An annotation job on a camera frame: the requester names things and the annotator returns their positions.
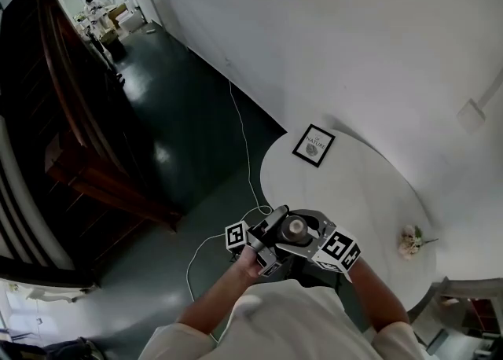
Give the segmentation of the person's left hand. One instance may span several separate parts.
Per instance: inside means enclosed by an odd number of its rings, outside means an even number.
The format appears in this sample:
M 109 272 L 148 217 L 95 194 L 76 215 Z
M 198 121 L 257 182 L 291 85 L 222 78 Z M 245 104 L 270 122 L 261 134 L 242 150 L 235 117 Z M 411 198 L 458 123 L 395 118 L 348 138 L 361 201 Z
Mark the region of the person's left hand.
M 256 252 L 249 245 L 245 245 L 236 261 L 237 268 L 246 276 L 257 278 L 260 276 L 262 266 L 257 260 Z

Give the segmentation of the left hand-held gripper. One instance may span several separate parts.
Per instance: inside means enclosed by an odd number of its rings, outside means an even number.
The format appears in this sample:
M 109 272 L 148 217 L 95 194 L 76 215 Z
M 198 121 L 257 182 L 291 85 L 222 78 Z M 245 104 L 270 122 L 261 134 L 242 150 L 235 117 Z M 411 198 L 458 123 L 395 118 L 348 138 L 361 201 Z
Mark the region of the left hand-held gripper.
M 250 247 L 256 254 L 256 261 L 261 266 L 260 276 L 269 277 L 286 262 L 285 255 L 276 253 L 276 243 L 280 241 L 281 222 L 288 215 L 287 205 L 273 210 L 262 222 L 249 226 L 245 221 L 234 223 L 225 228 L 226 250 L 239 259 L 245 247 Z

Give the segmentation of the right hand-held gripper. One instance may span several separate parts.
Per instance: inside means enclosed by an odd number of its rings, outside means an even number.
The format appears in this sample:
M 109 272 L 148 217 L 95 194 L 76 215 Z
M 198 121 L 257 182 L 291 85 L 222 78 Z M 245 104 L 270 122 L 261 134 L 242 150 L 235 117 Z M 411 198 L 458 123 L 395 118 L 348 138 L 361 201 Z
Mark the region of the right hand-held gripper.
M 341 226 L 335 226 L 326 215 L 310 209 L 293 210 L 307 224 L 307 232 L 316 237 L 305 246 L 276 243 L 275 247 L 307 259 L 322 270 L 342 274 L 348 281 L 350 269 L 361 256 L 356 238 Z

